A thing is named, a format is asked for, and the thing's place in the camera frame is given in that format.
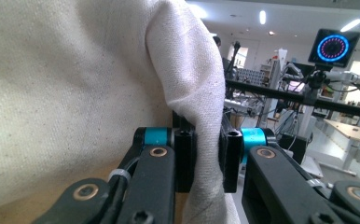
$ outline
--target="ceiling light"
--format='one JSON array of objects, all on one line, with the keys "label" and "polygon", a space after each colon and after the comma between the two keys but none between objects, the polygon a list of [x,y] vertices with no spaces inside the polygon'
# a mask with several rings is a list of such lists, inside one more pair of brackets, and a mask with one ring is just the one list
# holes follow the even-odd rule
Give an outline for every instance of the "ceiling light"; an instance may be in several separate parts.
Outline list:
[{"label": "ceiling light", "polygon": [[266,21],[267,21],[267,13],[265,13],[264,10],[261,10],[259,12],[259,23],[263,25],[265,24]]},{"label": "ceiling light", "polygon": [[360,19],[356,19],[354,21],[349,22],[349,24],[345,25],[342,29],[340,29],[341,32],[346,32],[352,28],[354,28],[354,26],[358,25],[360,23]]},{"label": "ceiling light", "polygon": [[188,4],[189,8],[191,9],[192,13],[194,14],[194,16],[203,19],[207,17],[207,13],[205,10],[203,10],[203,8],[197,6],[197,5],[192,5],[192,4]]}]

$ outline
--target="turquoise component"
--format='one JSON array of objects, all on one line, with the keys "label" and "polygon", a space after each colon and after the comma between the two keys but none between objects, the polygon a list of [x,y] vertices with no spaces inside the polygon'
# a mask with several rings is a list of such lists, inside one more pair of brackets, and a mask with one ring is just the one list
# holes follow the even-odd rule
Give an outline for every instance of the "turquoise component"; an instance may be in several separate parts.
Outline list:
[{"label": "turquoise component", "polygon": [[266,146],[267,139],[260,128],[242,128],[244,153],[242,163],[247,163],[247,156],[252,147]]},{"label": "turquoise component", "polygon": [[146,128],[145,145],[166,146],[168,143],[167,128]]}]

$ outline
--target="white wall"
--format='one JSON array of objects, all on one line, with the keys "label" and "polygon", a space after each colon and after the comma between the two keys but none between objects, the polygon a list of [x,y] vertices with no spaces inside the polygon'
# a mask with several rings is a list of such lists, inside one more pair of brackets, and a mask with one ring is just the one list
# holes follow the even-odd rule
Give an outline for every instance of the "white wall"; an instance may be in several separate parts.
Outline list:
[{"label": "white wall", "polygon": [[287,61],[291,61],[292,58],[296,58],[297,63],[310,64],[308,63],[309,54],[311,52],[310,46],[251,39],[236,40],[241,43],[243,48],[249,48],[244,68],[259,70],[261,64],[267,64],[267,60],[271,59],[275,55],[274,51],[280,48],[287,49]]}]

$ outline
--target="ceiling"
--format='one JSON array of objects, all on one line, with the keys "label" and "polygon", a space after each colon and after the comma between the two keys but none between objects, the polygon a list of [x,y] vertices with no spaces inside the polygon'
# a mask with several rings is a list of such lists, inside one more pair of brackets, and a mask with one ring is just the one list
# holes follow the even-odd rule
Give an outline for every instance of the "ceiling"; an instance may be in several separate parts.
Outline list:
[{"label": "ceiling", "polygon": [[[232,36],[235,40],[252,39],[312,45],[319,29],[340,30],[348,22],[360,19],[360,0],[196,0],[187,2],[207,12],[207,17],[202,21],[210,32]],[[259,23],[260,10],[265,10],[267,13],[265,25]],[[276,35],[270,36],[268,31],[273,31]],[[360,32],[360,24],[352,31]],[[356,48],[360,49],[360,40]]]}]

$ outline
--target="desk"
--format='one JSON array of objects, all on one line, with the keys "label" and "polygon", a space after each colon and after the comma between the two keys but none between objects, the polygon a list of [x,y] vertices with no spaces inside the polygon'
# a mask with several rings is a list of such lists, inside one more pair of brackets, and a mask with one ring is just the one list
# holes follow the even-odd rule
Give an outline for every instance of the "desk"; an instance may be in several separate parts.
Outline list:
[{"label": "desk", "polygon": [[343,134],[346,138],[350,140],[348,146],[345,149],[345,160],[341,167],[343,170],[348,170],[360,146],[360,127],[339,123],[328,119],[325,119],[325,123],[332,126],[336,131]]}]

